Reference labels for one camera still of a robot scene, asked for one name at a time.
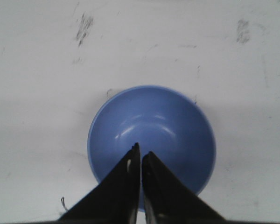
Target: white table surface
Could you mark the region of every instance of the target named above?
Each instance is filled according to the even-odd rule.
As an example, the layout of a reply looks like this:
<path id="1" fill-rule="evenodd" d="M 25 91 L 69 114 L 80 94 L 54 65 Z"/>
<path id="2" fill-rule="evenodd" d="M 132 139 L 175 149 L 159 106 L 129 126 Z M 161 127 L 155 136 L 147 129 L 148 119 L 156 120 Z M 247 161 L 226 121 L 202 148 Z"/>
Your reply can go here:
<path id="1" fill-rule="evenodd" d="M 0 223 L 57 219 L 61 197 L 70 208 L 92 190 L 92 119 L 142 84 L 209 119 L 217 160 L 200 197 L 227 219 L 280 222 L 280 0 L 0 0 Z"/>

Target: blue bowl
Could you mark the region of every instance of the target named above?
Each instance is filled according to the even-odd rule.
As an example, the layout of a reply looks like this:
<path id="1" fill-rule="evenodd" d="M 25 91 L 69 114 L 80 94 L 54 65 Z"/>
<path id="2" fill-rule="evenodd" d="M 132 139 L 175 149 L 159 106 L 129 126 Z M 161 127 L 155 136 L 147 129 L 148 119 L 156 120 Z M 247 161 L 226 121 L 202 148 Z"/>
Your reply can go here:
<path id="1" fill-rule="evenodd" d="M 191 191 L 199 194 L 215 162 L 215 141 L 201 110 L 184 95 L 160 86 L 137 86 L 109 99 L 88 135 L 91 169 L 101 182 L 132 145 L 153 151 Z M 143 193 L 139 208 L 143 210 Z"/>

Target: white surface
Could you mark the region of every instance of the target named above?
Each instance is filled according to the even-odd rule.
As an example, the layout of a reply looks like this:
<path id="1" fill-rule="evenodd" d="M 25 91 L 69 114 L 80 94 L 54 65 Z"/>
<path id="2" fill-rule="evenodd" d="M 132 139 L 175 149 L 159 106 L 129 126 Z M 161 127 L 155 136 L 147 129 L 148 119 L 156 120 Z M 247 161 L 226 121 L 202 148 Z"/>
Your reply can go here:
<path id="1" fill-rule="evenodd" d="M 280 0 L 0 0 L 0 223 L 57 219 L 62 196 L 70 208 L 93 189 L 91 121 L 109 89 L 140 84 L 184 93 L 210 120 L 203 200 L 280 222 Z"/>

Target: bowl rim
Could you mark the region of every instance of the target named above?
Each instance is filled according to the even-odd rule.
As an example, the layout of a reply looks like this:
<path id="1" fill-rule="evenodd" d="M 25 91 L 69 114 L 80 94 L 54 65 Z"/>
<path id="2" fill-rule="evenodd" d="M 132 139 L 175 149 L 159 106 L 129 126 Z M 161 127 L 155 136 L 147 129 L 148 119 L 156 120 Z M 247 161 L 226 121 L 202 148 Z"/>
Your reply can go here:
<path id="1" fill-rule="evenodd" d="M 130 91 L 134 91 L 134 90 L 138 90 L 138 89 L 159 89 L 159 90 L 165 90 L 165 91 L 169 91 L 175 95 L 178 95 L 179 97 L 185 99 L 188 103 L 192 104 L 199 112 L 200 114 L 202 115 L 202 117 L 204 118 L 205 122 L 206 122 L 206 125 L 208 126 L 209 130 L 210 130 L 210 136 L 212 138 L 212 141 L 213 141 L 213 150 L 214 150 L 214 157 L 213 157 L 213 161 L 212 161 L 212 165 L 211 165 L 211 169 L 210 169 L 210 172 L 209 172 L 209 175 L 208 177 L 205 179 L 205 182 L 204 184 L 201 186 L 201 188 L 199 189 L 198 192 L 194 192 L 196 195 L 199 195 L 203 189 L 205 188 L 205 186 L 208 184 L 211 176 L 212 176 L 212 173 L 214 171 L 214 168 L 215 168 L 215 163 L 216 163 L 216 157 L 217 157 L 217 149 L 216 149 L 216 139 L 215 139 L 215 135 L 214 135 L 214 132 L 211 128 L 211 125 L 210 125 L 210 122 L 209 120 L 207 119 L 207 117 L 205 116 L 205 114 L 203 113 L 203 111 L 197 106 L 196 103 L 194 103 L 190 98 L 188 98 L 186 95 L 176 91 L 176 90 L 173 90 L 173 89 L 170 89 L 168 87 L 165 87 L 165 86 L 161 86 L 161 85 L 137 85 L 137 86 L 134 86 L 134 87 L 131 87 L 131 88 L 128 88 L 128 89 L 125 89 L 123 91 L 120 91 L 119 93 L 115 94 L 113 97 L 111 97 L 110 99 L 108 99 L 102 106 L 101 108 L 98 110 L 98 112 L 96 113 L 96 115 L 94 116 L 93 120 L 92 120 L 92 123 L 90 125 L 90 129 L 89 129 L 89 132 L 88 132 L 88 138 L 87 138 L 87 155 L 88 155 L 88 162 L 89 162 L 89 165 L 90 165 L 90 168 L 92 170 L 92 173 L 95 177 L 95 179 L 97 180 L 98 183 L 100 183 L 102 180 L 100 180 L 100 178 L 98 177 L 96 171 L 95 171 L 95 168 L 93 166 L 93 163 L 92 163 L 92 159 L 91 159 L 91 153 L 90 153 L 90 141 L 91 141 L 91 133 L 92 133 L 92 130 L 93 130 L 93 126 L 94 124 L 96 123 L 96 120 L 98 118 L 98 116 L 101 114 L 101 112 L 104 110 L 104 108 L 109 104 L 111 103 L 113 100 L 115 100 L 116 98 L 120 97 L 122 94 L 124 93 L 127 93 L 127 92 L 130 92 Z"/>

